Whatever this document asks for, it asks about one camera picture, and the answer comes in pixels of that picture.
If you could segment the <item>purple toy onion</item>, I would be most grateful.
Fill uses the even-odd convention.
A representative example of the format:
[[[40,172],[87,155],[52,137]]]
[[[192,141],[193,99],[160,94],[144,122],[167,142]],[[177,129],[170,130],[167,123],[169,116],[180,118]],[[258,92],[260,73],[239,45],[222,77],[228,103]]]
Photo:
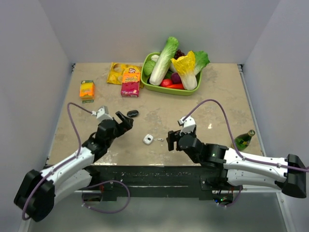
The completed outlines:
[[[173,82],[173,84],[181,84],[182,83],[181,78],[180,78],[180,76],[178,75],[177,72],[174,72],[171,75],[170,79]]]

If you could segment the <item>green napa cabbage toy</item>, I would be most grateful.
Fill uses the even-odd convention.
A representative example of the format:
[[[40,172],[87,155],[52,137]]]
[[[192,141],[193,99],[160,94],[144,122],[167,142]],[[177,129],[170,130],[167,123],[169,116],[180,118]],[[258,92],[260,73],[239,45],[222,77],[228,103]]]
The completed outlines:
[[[168,37],[165,47],[159,55],[159,58],[151,73],[149,82],[151,85],[159,86],[164,79],[178,49],[179,42],[175,37]]]

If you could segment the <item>green lettuce leaf toy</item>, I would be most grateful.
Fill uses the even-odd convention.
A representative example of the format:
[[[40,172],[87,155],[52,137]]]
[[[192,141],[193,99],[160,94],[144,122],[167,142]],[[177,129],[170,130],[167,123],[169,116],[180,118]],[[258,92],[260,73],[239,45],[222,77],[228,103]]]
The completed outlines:
[[[197,75],[210,63],[210,60],[208,54],[205,51],[194,52],[194,55],[196,59],[194,74]]]

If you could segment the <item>white toy garlic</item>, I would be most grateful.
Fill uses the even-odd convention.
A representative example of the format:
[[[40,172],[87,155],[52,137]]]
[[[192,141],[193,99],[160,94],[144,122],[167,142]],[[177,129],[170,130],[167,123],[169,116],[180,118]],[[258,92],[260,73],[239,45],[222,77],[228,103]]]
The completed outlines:
[[[158,58],[159,58],[159,55],[152,55],[151,56],[151,60],[154,61],[154,62],[157,62]]]

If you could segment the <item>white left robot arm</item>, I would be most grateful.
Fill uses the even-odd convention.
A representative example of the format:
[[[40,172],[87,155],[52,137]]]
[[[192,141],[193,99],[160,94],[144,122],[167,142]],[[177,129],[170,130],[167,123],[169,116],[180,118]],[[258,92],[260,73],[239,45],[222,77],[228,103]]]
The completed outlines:
[[[105,114],[95,133],[78,150],[47,169],[27,172],[14,203],[22,209],[22,219],[43,220],[56,202],[82,188],[96,189],[100,178],[86,167],[102,158],[113,141],[132,129],[134,120],[116,112],[121,123]]]

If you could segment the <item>yellow chips bag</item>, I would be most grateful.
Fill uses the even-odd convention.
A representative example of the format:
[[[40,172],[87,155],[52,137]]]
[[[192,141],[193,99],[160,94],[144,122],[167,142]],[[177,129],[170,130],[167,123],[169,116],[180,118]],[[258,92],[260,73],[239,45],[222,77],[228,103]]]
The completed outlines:
[[[141,66],[112,62],[106,82],[121,85],[124,73],[141,73],[141,69]]]

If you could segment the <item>red snack box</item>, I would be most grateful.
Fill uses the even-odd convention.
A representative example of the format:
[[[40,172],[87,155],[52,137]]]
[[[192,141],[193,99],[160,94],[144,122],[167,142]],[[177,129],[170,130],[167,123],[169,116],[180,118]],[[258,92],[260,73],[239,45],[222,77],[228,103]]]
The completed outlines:
[[[122,86],[121,86],[122,97],[138,97],[140,93],[140,72],[135,73],[124,73]]]

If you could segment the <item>green plastic tray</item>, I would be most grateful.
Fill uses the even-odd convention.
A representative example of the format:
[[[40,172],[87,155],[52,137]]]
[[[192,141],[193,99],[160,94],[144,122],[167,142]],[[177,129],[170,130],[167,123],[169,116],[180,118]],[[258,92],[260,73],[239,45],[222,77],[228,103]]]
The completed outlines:
[[[150,54],[148,54],[146,56],[146,58],[144,60],[144,63],[143,63],[143,66],[142,66],[141,75],[140,75],[140,82],[144,84],[144,87],[146,89],[151,90],[151,91],[155,91],[155,92],[159,92],[159,93],[165,93],[165,94],[171,94],[171,95],[179,95],[179,96],[190,96],[190,95],[194,94],[198,90],[198,88],[200,86],[200,83],[201,83],[201,78],[202,78],[203,70],[196,75],[197,87],[194,90],[166,88],[166,87],[154,86],[154,85],[149,84],[148,83],[149,76],[146,76],[144,74],[143,69],[144,69],[144,64],[147,61],[149,61],[153,55],[160,55],[160,52],[153,52],[153,53],[150,53]]]

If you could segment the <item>dark toy grapes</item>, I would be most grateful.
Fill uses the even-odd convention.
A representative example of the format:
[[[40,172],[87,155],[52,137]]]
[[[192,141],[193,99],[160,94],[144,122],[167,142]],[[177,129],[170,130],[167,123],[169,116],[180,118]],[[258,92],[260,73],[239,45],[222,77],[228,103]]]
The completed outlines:
[[[174,59],[178,59],[183,56],[185,56],[185,53],[183,53],[180,49],[178,49],[174,55]]]

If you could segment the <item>white earbud charging case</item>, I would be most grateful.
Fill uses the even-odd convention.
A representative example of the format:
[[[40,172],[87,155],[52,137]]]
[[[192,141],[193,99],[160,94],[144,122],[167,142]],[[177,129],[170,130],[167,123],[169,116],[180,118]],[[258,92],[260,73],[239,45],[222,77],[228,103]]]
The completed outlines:
[[[143,142],[146,144],[146,145],[150,145],[154,140],[154,137],[150,134],[147,134],[144,139],[143,139]]]

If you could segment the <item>orange toy carrot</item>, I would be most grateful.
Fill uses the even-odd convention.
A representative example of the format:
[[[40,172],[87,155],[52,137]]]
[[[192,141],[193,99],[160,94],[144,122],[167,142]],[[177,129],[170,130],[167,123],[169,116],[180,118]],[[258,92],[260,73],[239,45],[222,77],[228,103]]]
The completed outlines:
[[[167,88],[171,88],[171,89],[181,89],[181,90],[184,89],[183,84],[173,84],[173,85],[167,86]]]

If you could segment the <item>green round toy vegetable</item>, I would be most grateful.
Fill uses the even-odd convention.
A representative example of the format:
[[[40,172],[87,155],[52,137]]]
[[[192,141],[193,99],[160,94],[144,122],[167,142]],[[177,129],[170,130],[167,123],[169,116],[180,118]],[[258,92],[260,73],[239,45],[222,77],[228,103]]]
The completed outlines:
[[[155,65],[156,65],[156,62],[153,61],[153,60],[149,60],[149,61],[145,62],[144,66],[143,66],[144,74],[146,76],[149,76],[153,72]]]

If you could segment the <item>black base frame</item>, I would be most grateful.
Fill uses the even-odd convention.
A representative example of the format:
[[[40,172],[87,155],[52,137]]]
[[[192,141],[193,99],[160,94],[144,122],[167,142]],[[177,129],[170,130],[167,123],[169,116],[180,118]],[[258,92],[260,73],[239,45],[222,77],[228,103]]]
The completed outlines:
[[[131,198],[198,198],[213,200],[224,190],[238,190],[227,186],[217,189],[209,181],[220,176],[220,171],[201,166],[103,166],[86,167],[92,175],[88,187],[101,193],[104,201],[120,197]]]

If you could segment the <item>red toy tomato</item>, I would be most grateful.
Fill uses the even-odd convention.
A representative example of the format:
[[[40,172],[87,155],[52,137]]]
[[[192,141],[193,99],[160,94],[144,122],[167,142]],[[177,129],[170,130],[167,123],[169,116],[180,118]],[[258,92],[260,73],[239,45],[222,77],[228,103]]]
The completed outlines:
[[[169,87],[173,84],[173,82],[170,79],[163,79],[160,86],[161,87]]]

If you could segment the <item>orange sponge pack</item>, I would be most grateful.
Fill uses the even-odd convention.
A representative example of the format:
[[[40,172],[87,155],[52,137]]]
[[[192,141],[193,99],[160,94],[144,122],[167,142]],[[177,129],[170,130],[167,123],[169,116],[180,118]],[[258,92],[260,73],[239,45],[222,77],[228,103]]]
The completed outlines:
[[[95,99],[95,83],[93,80],[83,80],[80,84],[79,97],[82,102],[93,102]]]

